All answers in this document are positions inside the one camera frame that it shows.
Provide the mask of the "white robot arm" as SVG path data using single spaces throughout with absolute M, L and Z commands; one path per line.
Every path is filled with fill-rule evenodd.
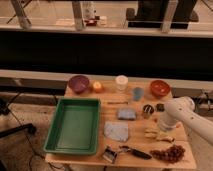
M 194 112 L 195 103 L 190 97 L 170 99 L 164 103 L 164 109 L 157 120 L 162 131 L 173 130 L 180 121 L 213 146 L 213 122 Z

